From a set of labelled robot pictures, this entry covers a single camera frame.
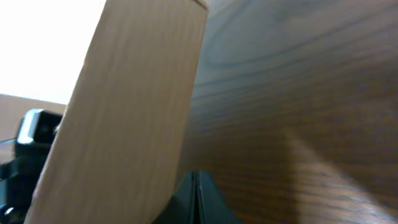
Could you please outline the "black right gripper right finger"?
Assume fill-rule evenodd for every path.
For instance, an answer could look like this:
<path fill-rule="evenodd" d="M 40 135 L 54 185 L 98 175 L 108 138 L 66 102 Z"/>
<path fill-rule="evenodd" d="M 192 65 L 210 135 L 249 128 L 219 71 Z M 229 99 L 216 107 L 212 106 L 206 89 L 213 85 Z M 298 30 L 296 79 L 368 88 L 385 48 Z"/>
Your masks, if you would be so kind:
<path fill-rule="evenodd" d="M 242 224 L 227 206 L 221 192 L 207 171 L 197 172 L 196 196 L 200 224 Z"/>

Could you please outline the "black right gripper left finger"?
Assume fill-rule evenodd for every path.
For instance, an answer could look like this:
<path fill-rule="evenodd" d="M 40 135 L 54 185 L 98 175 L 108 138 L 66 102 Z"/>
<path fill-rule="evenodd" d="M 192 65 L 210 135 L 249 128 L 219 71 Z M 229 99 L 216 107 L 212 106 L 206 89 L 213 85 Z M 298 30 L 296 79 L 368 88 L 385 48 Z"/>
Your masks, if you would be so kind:
<path fill-rule="evenodd" d="M 166 207 L 152 224 L 194 224 L 196 181 L 196 173 L 187 172 Z"/>

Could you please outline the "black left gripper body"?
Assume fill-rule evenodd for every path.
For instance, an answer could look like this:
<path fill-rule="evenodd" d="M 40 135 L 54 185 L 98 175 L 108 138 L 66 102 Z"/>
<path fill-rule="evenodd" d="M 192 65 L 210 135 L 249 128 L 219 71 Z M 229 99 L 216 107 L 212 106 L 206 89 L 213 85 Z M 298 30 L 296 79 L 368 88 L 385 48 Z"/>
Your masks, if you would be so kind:
<path fill-rule="evenodd" d="M 1 164 L 1 223 L 24 223 L 50 146 L 16 144 L 9 162 Z"/>

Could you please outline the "brown cardboard box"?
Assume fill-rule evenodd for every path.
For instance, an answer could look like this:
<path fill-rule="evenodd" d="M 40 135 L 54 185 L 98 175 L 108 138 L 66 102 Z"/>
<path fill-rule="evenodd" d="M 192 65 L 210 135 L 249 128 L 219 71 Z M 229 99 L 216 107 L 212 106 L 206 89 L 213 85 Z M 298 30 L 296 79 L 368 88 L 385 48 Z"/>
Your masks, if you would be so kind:
<path fill-rule="evenodd" d="M 209 8 L 107 1 L 24 223 L 151 223 L 173 191 Z"/>

